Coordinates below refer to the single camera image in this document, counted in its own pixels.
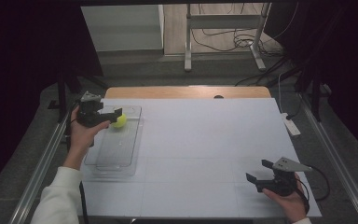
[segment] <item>tennis ball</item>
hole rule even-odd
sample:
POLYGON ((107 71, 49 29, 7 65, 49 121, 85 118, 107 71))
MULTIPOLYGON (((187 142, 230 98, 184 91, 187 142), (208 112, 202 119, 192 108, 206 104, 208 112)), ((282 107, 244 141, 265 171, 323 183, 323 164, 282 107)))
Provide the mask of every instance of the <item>tennis ball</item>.
POLYGON ((123 127, 127 122, 127 117, 125 114, 122 114, 120 117, 117 118, 116 122, 112 122, 112 127, 114 128, 121 128, 123 127))

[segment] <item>white sweatshirt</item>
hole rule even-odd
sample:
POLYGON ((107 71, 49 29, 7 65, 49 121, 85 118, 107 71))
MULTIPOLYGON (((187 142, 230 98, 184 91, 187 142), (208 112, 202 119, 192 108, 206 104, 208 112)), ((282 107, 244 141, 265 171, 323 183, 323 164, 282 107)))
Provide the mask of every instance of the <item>white sweatshirt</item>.
MULTIPOLYGON (((81 178, 80 171, 59 167, 51 185, 43 189, 31 223, 79 223, 76 210, 81 205, 79 190, 81 178)), ((293 224, 310 224, 310 219, 306 217, 293 224)))

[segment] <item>power strip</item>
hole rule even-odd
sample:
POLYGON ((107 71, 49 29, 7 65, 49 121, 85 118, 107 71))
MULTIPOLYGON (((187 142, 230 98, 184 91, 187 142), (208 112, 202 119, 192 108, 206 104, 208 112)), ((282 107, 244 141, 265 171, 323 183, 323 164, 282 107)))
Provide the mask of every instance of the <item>power strip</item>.
POLYGON ((286 125, 287 132, 290 133, 291 136, 298 136, 301 135, 300 130, 297 128, 297 126, 293 123, 292 120, 287 119, 287 113, 281 113, 282 120, 284 125, 286 125))

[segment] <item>human hand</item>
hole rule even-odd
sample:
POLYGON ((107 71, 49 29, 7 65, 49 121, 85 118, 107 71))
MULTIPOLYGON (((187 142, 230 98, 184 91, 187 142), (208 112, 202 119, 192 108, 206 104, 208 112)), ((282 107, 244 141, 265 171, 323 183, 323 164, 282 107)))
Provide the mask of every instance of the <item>human hand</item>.
MULTIPOLYGON (((297 187, 301 192, 304 192, 299 181, 297 181, 297 187)), ((269 189, 263 189, 263 193, 281 206, 284 214, 291 223, 304 219, 307 216, 304 202, 296 192, 286 197, 282 197, 269 189)))
POLYGON ((109 127, 110 121, 104 121, 92 128, 84 127, 77 122, 79 107, 72 111, 71 115, 71 147, 63 166, 80 169, 80 163, 86 155, 87 150, 94 141, 94 136, 102 129, 109 127))

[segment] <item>white tabletop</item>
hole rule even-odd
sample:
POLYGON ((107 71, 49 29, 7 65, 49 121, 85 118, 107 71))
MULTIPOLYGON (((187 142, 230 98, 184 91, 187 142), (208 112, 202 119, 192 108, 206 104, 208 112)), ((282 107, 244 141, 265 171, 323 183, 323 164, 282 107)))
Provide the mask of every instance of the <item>white tabletop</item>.
MULTIPOLYGON (((261 160, 298 161, 274 99, 103 101, 141 106, 144 124, 135 175, 97 178, 82 165, 90 216, 284 217, 245 177, 273 178, 261 160)), ((320 216, 310 191, 309 217, 320 216)))

